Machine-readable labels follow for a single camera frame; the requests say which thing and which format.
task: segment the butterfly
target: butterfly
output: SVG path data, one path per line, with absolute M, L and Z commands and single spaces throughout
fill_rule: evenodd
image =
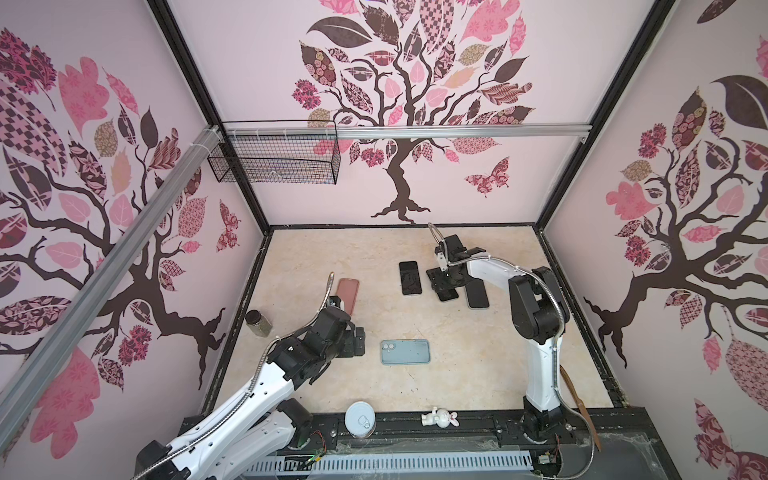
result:
M 224 205 L 224 202 L 219 200 L 219 210 L 221 211 L 221 220 L 224 220 L 224 232 L 219 236 L 219 241 L 216 242 L 216 251 L 220 252 L 225 248 L 234 248 L 237 246 L 237 234 L 235 230 L 240 225 L 240 220 L 237 219 L 237 215 L 231 214 L 229 207 Z
M 509 157 L 506 157 L 504 160 L 498 162 L 495 167 L 493 167 L 493 171 L 490 175 L 470 175 L 464 180 L 468 181 L 471 185 L 477 186 L 478 192 L 485 195 L 487 198 L 487 193 L 493 190 L 494 185 L 496 185 L 496 187 L 504 185 L 505 187 L 509 188 L 509 185 L 507 185 L 507 181 L 509 181 L 509 175 L 504 173 L 508 168 Z

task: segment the can lid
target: can lid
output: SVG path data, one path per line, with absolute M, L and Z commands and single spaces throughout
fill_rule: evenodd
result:
M 344 425 L 355 437 L 364 438 L 376 424 L 376 413 L 366 402 L 354 402 L 344 415 Z

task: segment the metal frame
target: metal frame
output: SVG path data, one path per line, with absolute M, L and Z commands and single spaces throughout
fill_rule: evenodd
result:
M 118 240 L 104 263 L 75 295 L 64 315 L 46 333 L 0 396 L 0 449 L 4 449 L 93 323 L 128 267 L 171 209 L 187 182 L 219 143 L 217 127 L 197 136 L 168 174 L 151 202 Z

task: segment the tree mural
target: tree mural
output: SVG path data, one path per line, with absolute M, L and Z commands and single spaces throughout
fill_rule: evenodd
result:
M 714 306 L 723 308 L 731 332 L 768 340 L 768 238 L 760 234 L 768 217 L 768 147 L 726 135 L 728 118 L 768 130 L 768 86 L 746 75 L 715 82 L 725 88 L 727 116 L 708 111 L 697 89 L 675 117 L 671 144 L 663 124 L 645 131 L 638 151 L 642 159 L 622 172 L 631 183 L 621 182 L 606 196 L 615 214 L 629 220 L 616 236 L 626 239 L 624 256 L 639 274 L 633 273 L 614 312 L 584 300 L 603 321 L 598 329 L 603 349 L 605 336 L 611 336 L 625 367 L 622 330 L 632 324 L 651 289 L 674 289 L 665 307 L 680 307 L 680 328 L 703 318 L 708 328 L 703 357 L 712 371 L 720 365 L 724 341 L 712 323 Z M 702 187 L 705 178 L 715 180 Z M 745 285 L 766 290 L 745 295 Z M 739 387 L 768 410 L 768 354 L 732 334 L 725 357 Z
M 325 51 L 300 42 L 303 63 L 319 85 L 318 90 L 310 80 L 302 79 L 293 92 L 302 107 L 312 110 L 310 127 L 325 127 L 332 119 L 341 125 L 377 127 L 518 124 L 533 110 L 502 107 L 516 103 L 532 88 L 531 83 L 510 83 L 525 62 L 525 58 L 514 58 L 525 40 L 522 15 L 514 22 L 507 20 L 519 9 L 519 0 L 505 4 L 501 0 L 457 1 L 466 4 L 467 11 L 474 9 L 463 31 L 454 22 L 454 0 L 424 0 L 420 5 L 416 0 L 377 0 L 362 2 L 359 7 L 354 0 L 320 3 L 343 16 L 323 18 L 308 31 L 325 35 L 336 47 Z M 464 41 L 471 38 L 475 43 Z M 332 108 L 319 108 L 321 94 L 333 103 Z M 400 220 L 410 223 L 415 222 L 407 212 L 429 208 L 411 199 L 404 162 L 409 158 L 432 162 L 435 151 L 459 162 L 458 154 L 477 154 L 497 145 L 492 138 L 457 138 L 452 149 L 432 138 L 339 144 L 342 152 L 349 151 L 351 164 L 358 159 L 368 167 L 388 162 L 385 170 L 397 195 L 373 217 L 397 212 Z M 318 148 L 327 146 L 321 142 Z M 508 177 L 497 169 L 491 176 L 472 175 L 465 180 L 486 194 L 493 186 L 506 185 Z

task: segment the light blue smartphone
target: light blue smartphone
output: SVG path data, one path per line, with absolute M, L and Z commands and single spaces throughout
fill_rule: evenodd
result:
M 429 358 L 429 342 L 424 339 L 382 342 L 384 365 L 418 365 L 429 363 Z

